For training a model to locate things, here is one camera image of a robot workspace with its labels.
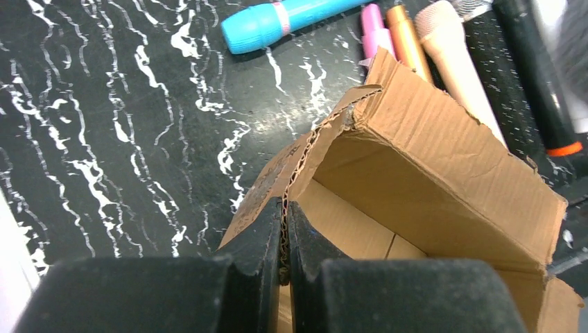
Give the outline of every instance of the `table surface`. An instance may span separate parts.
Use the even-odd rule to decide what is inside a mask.
[[[210,254],[263,165],[363,82],[359,8],[231,55],[220,22],[261,2],[2,6],[0,187],[40,275],[61,259]],[[578,177],[539,170],[568,190]],[[588,246],[588,207],[570,209],[580,236],[560,258]]]

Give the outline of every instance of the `torn cardboard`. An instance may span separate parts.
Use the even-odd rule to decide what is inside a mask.
[[[386,51],[366,85],[266,165],[221,246],[272,196],[283,198],[284,218],[288,202],[298,201],[313,226],[356,259],[485,260],[530,332],[577,332],[581,299],[545,269],[566,201],[490,129]],[[287,313],[287,289],[280,294]]]

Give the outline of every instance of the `box flap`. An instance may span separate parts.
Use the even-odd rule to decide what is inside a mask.
[[[547,282],[537,324],[538,333],[576,333],[580,308],[584,302],[574,290],[560,279]]]
[[[343,131],[347,121],[347,108],[381,91],[379,85],[365,85],[349,89],[337,103],[333,112],[311,132],[299,137],[293,144],[282,149],[261,170],[255,183],[243,199],[233,216],[220,247],[224,246],[246,227],[251,225],[265,207],[269,198],[284,197],[287,200],[288,188],[295,184],[292,192],[296,197],[308,185],[316,167],[322,161],[333,139]]]
[[[427,255],[543,271],[566,201],[388,52],[367,83],[385,89],[357,104],[316,180]]]

